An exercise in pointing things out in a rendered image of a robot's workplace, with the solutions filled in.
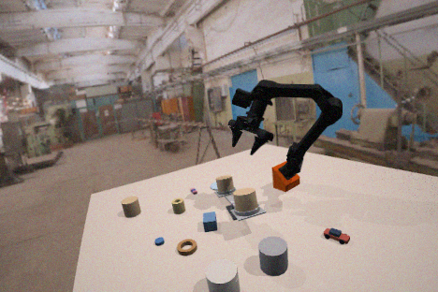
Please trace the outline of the white cylinder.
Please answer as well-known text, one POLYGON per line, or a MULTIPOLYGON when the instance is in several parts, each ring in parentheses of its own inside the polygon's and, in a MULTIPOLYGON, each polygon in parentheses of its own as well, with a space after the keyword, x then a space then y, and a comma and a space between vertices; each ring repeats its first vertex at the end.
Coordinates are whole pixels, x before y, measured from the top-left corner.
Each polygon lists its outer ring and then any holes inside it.
POLYGON ((205 272, 209 292, 240 292, 239 274, 233 261, 218 259, 205 272))

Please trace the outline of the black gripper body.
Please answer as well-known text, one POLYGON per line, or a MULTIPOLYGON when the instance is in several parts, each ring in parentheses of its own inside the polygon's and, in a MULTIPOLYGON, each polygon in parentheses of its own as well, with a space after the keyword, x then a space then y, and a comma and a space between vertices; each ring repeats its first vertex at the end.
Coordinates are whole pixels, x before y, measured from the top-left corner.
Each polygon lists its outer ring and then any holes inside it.
POLYGON ((264 114, 262 114, 262 113, 260 113, 258 111, 255 111, 255 110, 251 110, 251 109, 249 111, 246 111, 246 114, 247 114, 247 116, 249 118, 255 118, 255 117, 258 118, 257 127, 256 127, 255 131, 252 130, 251 128, 242 128, 239 125, 236 125, 235 124, 236 121, 232 120, 232 119, 228 122, 228 125, 230 125, 231 127, 235 128, 235 129, 238 129, 238 130, 242 130, 243 129, 243 130, 249 131, 251 133, 257 134, 259 138, 264 139, 266 141, 268 141, 268 140, 272 141, 273 140, 273 134, 268 132, 268 131, 266 131, 266 130, 264 130, 264 129, 259 128, 261 122, 264 121, 264 118, 263 118, 264 114))

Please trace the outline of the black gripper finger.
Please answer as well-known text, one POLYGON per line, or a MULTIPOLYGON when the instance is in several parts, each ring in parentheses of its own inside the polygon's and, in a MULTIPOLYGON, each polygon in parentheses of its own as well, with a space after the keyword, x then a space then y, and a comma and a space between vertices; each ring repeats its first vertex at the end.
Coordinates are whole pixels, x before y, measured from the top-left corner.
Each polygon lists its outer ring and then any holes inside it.
POLYGON ((229 128, 231 128, 232 131, 232 147, 235 147, 241 137, 242 132, 233 127, 229 127, 229 128))
POLYGON ((265 144, 266 142, 268 141, 255 136, 255 143, 250 155, 253 155, 255 152, 257 152, 262 147, 262 145, 265 144))

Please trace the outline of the red toy car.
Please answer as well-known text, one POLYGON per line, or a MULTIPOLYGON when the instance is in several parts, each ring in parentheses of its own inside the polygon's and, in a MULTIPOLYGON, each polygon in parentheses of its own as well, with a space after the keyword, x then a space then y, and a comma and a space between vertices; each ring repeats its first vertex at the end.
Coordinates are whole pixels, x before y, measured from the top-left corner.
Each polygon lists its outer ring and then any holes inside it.
POLYGON ((334 239, 340 244, 347 244, 350 241, 349 235, 343 234, 341 230, 338 230, 336 228, 326 228, 324 231, 324 236, 325 238, 327 238, 327 240, 334 239))

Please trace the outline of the tan roll of tape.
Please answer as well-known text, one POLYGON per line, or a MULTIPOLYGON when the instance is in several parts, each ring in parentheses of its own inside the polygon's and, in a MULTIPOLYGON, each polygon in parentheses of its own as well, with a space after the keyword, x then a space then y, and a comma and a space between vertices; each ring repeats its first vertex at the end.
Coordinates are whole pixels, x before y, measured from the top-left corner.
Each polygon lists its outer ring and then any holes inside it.
POLYGON ((182 214, 185 211, 182 198, 175 198, 171 201, 174 214, 182 214))

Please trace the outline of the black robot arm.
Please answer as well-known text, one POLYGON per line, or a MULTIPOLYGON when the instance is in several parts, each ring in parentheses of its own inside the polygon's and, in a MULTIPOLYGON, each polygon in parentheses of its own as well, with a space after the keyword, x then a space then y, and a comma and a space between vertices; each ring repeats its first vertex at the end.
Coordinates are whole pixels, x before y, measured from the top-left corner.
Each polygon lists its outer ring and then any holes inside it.
MULTIPOLYGON (((273 80, 261 80, 251 92, 238 88, 232 98, 232 104, 245 109, 252 104, 250 110, 264 114, 267 105, 272 106, 271 100, 276 97, 312 98, 322 110, 320 117, 314 122, 306 136, 300 142, 294 142, 289 146, 286 155, 287 163, 278 168, 281 174, 286 177, 286 180, 289 180, 300 172, 303 156, 314 144, 314 141, 321 136, 329 125, 341 119, 343 115, 343 102, 338 97, 334 97, 329 91, 323 89, 319 84, 287 84, 277 83, 273 80)), ((251 128, 255 131, 257 121, 257 117, 237 116, 235 124, 242 128, 251 128)))

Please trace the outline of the brown ring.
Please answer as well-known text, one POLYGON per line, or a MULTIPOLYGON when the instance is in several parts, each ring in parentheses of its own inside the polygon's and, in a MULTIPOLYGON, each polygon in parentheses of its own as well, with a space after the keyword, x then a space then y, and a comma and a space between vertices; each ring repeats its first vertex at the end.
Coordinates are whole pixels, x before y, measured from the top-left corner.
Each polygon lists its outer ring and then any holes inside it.
POLYGON ((197 250, 197 243, 195 240, 192 239, 186 239, 184 241, 180 241, 179 244, 177 244, 178 253, 182 256, 190 256, 192 253, 194 253, 197 250), (184 246, 191 245, 187 250, 183 250, 184 246))

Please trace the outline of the tan cylinder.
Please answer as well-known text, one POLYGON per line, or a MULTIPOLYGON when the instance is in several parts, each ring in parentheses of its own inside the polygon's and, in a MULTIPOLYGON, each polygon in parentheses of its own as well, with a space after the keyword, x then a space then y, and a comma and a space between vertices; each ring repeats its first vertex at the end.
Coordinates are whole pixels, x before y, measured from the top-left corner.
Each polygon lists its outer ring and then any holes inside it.
POLYGON ((232 175, 223 175, 216 178, 218 192, 227 192, 234 189, 232 175))
POLYGON ((257 208, 256 190, 243 188, 233 192, 236 212, 250 212, 257 208))
POLYGON ((124 200, 122 200, 122 206, 124 210, 124 216, 128 218, 136 217, 137 215, 140 215, 140 206, 139 206, 139 200, 137 197, 127 197, 124 200))

